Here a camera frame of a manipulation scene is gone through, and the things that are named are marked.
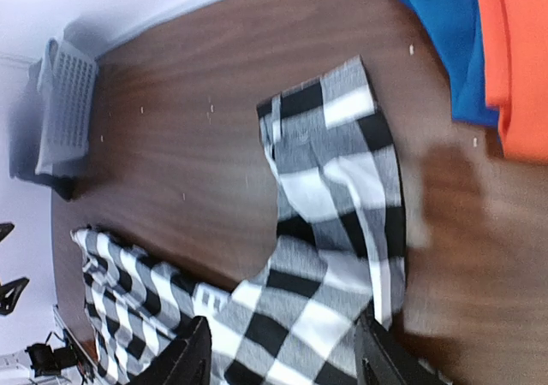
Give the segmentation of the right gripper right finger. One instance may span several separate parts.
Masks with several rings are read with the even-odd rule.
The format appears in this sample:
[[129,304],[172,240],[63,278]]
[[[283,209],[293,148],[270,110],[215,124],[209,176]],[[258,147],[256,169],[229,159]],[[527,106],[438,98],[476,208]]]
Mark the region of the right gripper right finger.
[[452,384],[441,371],[409,354],[370,311],[356,321],[354,355],[358,384]]

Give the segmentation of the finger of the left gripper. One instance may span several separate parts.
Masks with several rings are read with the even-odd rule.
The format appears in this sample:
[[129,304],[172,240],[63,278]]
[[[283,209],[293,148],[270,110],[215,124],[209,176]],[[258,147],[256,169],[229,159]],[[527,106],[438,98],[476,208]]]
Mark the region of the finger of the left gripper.
[[12,222],[4,222],[0,224],[0,242],[2,242],[15,229]]
[[1,286],[0,288],[0,314],[9,315],[12,313],[19,301],[19,298],[27,287],[29,279],[19,278]]

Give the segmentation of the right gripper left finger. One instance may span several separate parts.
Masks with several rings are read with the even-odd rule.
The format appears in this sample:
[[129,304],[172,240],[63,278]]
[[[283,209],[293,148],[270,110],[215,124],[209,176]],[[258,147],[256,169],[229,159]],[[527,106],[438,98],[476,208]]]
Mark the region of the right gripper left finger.
[[132,385],[208,385],[211,381],[211,331],[205,317],[194,317],[138,376]]

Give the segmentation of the black white checkered cloth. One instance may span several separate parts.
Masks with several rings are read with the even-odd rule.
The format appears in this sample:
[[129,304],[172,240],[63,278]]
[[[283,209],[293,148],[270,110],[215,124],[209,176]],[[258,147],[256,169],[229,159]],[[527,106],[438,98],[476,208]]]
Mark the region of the black white checkered cloth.
[[389,125],[362,60],[257,107],[277,182],[277,243],[265,267],[225,292],[97,228],[83,255],[98,374],[127,384],[194,317],[212,338],[214,384],[354,384],[354,326],[389,327],[406,286],[406,219]]

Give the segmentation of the orange t-shirt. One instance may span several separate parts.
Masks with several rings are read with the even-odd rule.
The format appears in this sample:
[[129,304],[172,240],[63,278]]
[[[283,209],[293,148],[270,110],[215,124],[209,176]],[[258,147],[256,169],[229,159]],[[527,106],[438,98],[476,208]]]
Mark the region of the orange t-shirt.
[[547,162],[547,0],[478,0],[485,103],[507,158]]

